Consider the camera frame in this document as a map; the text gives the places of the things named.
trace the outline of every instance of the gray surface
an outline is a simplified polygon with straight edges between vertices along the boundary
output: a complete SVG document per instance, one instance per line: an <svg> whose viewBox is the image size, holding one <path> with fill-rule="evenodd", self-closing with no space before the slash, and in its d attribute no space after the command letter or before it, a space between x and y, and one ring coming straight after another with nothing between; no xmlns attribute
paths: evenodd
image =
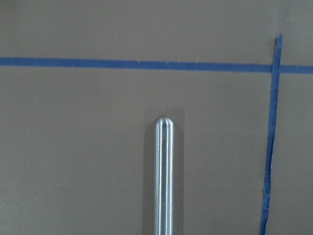
<svg viewBox="0 0 313 235"><path fill-rule="evenodd" d="M0 2L0 56L313 65L312 1ZM312 234L312 76L282 75L268 235ZM175 235L258 234L270 74L0 69L0 234L151 235L176 121Z"/></svg>

